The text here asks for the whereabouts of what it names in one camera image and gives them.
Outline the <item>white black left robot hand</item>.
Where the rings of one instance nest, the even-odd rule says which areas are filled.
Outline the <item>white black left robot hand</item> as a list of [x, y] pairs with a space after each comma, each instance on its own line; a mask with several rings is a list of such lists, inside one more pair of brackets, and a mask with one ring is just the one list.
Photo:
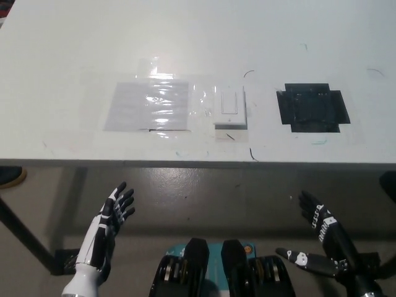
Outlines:
[[126, 220], [136, 211], [132, 205], [134, 190], [126, 182], [117, 186], [106, 198], [93, 218], [77, 256], [76, 264], [85, 264], [101, 272], [111, 266], [115, 238]]

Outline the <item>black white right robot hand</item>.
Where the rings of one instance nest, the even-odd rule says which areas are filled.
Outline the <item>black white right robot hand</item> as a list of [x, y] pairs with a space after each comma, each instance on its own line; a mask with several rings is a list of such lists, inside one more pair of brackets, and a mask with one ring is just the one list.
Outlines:
[[314, 230], [325, 255], [276, 248], [275, 252], [307, 272], [342, 279], [366, 275], [364, 262], [342, 224], [332, 212], [308, 191], [298, 196], [302, 216]]

